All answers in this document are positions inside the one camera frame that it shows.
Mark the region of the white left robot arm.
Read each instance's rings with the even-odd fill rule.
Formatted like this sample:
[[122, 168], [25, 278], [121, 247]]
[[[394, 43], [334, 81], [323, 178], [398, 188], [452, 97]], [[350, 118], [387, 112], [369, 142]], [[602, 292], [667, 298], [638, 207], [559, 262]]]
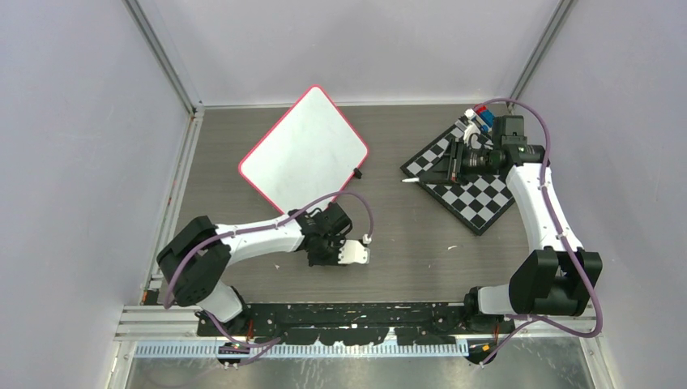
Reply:
[[249, 315], [236, 289], [220, 279], [227, 267], [266, 254], [298, 251], [305, 252], [311, 267], [366, 264], [368, 240], [349, 239], [351, 230], [350, 218], [337, 203], [248, 224], [214, 224], [208, 216], [198, 216], [157, 255], [168, 284], [164, 307], [198, 306], [227, 334], [240, 335]]

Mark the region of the pink-framed whiteboard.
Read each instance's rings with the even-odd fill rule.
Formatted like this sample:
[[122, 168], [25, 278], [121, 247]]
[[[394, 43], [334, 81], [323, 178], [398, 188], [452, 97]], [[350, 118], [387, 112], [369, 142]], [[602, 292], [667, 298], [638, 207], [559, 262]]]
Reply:
[[313, 85], [242, 158], [238, 172], [285, 213], [342, 190], [368, 155], [359, 132]]

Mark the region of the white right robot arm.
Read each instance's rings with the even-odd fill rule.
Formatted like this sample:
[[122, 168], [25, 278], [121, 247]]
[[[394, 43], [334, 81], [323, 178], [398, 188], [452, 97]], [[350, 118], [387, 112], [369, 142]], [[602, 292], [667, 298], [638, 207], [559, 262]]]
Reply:
[[433, 185], [464, 183], [468, 176], [505, 179], [522, 217], [530, 254], [507, 284], [475, 287], [466, 296], [463, 324], [483, 332], [495, 315], [576, 317], [592, 306], [600, 314], [595, 284], [600, 254], [586, 250], [567, 223], [553, 188], [548, 153], [523, 135], [503, 135], [491, 148], [451, 140], [448, 150], [417, 180]]

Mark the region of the black white chessboard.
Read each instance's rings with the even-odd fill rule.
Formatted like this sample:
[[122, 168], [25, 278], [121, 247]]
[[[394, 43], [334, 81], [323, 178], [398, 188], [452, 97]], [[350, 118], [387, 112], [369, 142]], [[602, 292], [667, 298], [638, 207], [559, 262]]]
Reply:
[[[451, 125], [403, 163], [400, 170], [409, 178], [428, 170], [439, 161], [450, 139], [463, 135], [463, 129], [461, 124]], [[499, 176], [472, 176], [465, 186], [438, 186], [422, 182], [419, 186], [477, 236], [490, 229], [515, 204], [505, 179]]]

